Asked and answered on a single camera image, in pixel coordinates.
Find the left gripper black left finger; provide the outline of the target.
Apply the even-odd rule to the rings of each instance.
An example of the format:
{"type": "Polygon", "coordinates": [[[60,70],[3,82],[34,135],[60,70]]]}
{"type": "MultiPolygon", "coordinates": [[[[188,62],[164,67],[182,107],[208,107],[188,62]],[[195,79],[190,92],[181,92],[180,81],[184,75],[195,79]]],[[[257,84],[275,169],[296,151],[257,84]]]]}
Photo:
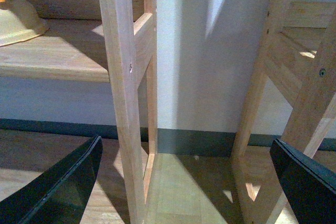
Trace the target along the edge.
{"type": "Polygon", "coordinates": [[[95,136],[2,200],[1,223],[80,223],[102,151],[102,139],[95,136]]]}

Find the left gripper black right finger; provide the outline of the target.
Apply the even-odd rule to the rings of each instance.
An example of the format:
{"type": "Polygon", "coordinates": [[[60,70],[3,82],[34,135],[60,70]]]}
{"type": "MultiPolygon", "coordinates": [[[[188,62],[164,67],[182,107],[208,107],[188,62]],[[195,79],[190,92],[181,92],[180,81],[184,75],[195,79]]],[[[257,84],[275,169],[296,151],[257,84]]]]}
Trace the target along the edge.
{"type": "Polygon", "coordinates": [[[299,223],[335,223],[335,172],[275,139],[270,156],[299,223]]]}

